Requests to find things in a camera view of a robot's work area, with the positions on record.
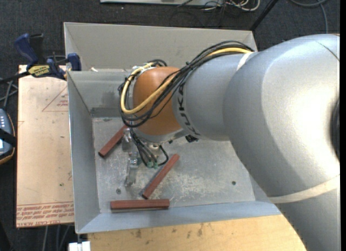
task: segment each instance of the wooden block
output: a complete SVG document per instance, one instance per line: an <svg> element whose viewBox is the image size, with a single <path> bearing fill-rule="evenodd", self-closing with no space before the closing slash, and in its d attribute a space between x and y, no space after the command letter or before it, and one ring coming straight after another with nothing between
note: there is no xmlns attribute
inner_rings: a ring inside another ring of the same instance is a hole
<svg viewBox="0 0 346 251"><path fill-rule="evenodd" d="M110 202L112 210L129 209L168 209L169 199L155 200L117 200Z"/></svg>
<svg viewBox="0 0 346 251"><path fill-rule="evenodd" d="M101 157L106 157L109 151L122 139L124 129L126 128L126 125L120 128L120 130L105 144L105 146L102 147L102 149L98 152Z"/></svg>
<svg viewBox="0 0 346 251"><path fill-rule="evenodd" d="M171 168L174 166L174 164L178 161L179 155L174 154L169 161L163 166L161 171L156 175L156 177L153 179L153 181L149 184L149 186L146 188L142 196L145 199L148 199L150 195L154 192L154 190L157 188L158 184L161 183L161 181L165 178L167 173L171 170Z"/></svg>

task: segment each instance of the blue clamp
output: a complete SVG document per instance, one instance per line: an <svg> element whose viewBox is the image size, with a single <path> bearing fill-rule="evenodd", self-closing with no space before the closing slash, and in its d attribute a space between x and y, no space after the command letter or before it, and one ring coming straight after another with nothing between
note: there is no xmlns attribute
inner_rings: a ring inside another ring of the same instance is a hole
<svg viewBox="0 0 346 251"><path fill-rule="evenodd" d="M53 77L65 80L66 71L61 69L53 59L48 58L46 64L37 64L38 57L36 56L33 48L30 46L29 39L29 34L24 34L15 41L15 48L17 51L29 61L28 65L26 66L26 71L28 74L31 74L36 78ZM76 53L68 54L65 62L69 62L71 64L71 67L69 67L67 70L82 70L81 60Z"/></svg>

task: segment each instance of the yellow cable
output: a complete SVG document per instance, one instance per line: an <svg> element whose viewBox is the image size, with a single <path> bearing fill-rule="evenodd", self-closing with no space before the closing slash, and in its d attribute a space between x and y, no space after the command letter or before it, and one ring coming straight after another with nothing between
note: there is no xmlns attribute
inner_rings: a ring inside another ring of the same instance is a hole
<svg viewBox="0 0 346 251"><path fill-rule="evenodd" d="M130 85L130 82L135 78L135 75L139 72L141 72L142 70L146 69L146 68L149 68L153 65L154 63L147 63L145 66L143 67L140 67L140 68L137 68L135 69L131 75L129 76L129 78L127 79L127 81L125 82L125 85L124 85L124 88L123 88L123 91L121 92L121 99L120 99L120 107L121 107L121 110L126 113L126 114L133 114L133 113L129 113L130 111L133 111L133 110L126 110L125 108L125 93L127 92L127 89Z"/></svg>
<svg viewBox="0 0 346 251"><path fill-rule="evenodd" d="M229 48L214 51L214 52L210 53L208 56L212 56L212 55L223 53L223 52L238 52L238 53L246 54L246 53L250 53L251 51L249 51L247 49L243 49L243 48L238 48L238 47L229 47Z"/></svg>
<svg viewBox="0 0 346 251"><path fill-rule="evenodd" d="M223 52L239 52L239 53L246 54L246 53L250 53L251 51L249 51L247 49L243 49L243 48L238 48L238 47L229 47L229 48L224 48L224 49L221 49L221 50L214 51L214 52L210 53L208 56L215 55L215 54L220 54L220 53L223 53ZM145 66L143 66L142 68L148 68L150 66L152 66L152 63L151 64L148 63ZM123 89L122 94L121 94L121 103L120 103L121 111L123 113L127 114L127 115L135 114L138 111L142 110L151 100L153 100L156 97L156 95L158 93L161 93L169 85L170 81L174 78L174 76L172 76L169 79L167 79L166 82L164 82L159 88L157 88L141 104L139 104L137 107L135 107L135 108L133 108L131 110L128 110L125 107L125 93L126 93L128 87L129 87L130 81L132 81L134 79L133 75L135 75L138 72L142 71L142 68L138 68L138 69L136 69L135 71L133 71L131 73L130 77L128 78L127 82L124 85L124 89Z"/></svg>

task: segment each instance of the wooden table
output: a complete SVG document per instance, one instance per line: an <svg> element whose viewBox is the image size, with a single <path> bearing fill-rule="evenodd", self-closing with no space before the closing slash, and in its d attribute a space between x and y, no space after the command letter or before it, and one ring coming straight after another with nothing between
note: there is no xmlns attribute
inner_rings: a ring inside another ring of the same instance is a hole
<svg viewBox="0 0 346 251"><path fill-rule="evenodd" d="M92 251L305 251L283 215L88 234Z"/></svg>

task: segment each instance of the cable bundle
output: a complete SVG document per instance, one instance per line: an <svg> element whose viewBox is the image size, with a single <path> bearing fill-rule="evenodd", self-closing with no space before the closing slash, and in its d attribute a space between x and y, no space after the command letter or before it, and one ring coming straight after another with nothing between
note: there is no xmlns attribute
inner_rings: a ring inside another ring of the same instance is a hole
<svg viewBox="0 0 346 251"><path fill-rule="evenodd" d="M157 116L166 104L171 100L175 91L182 85L189 75L196 69L198 69L202 64L207 61L225 55L233 54L245 54L253 52L252 48L244 45L238 41L224 41L213 45L201 53L199 53L191 62L187 63L183 68L177 70L170 75L168 75L158 88L141 104L135 108L127 108L127 99L129 87L132 81L141 74L143 70L147 70L153 67L165 67L167 64L162 60L153 60L144 64L143 66L136 67L136 69L125 79L125 81L119 86L118 91L120 95L120 108L121 108L121 117L123 122L130 127L130 133L134 144L137 146L139 155L143 163L151 168L156 168L161 166L168 161L168 155L161 145L159 145L160 150L166 157L166 160L162 163L157 163L157 157L151 152L151 150L138 138L135 134L133 128L143 125L146 121ZM154 110L163 102L163 100L169 95L170 97L164 103L163 107L153 115ZM157 99L153 102L153 105L145 112L139 113L143 108L150 103L154 98Z"/></svg>

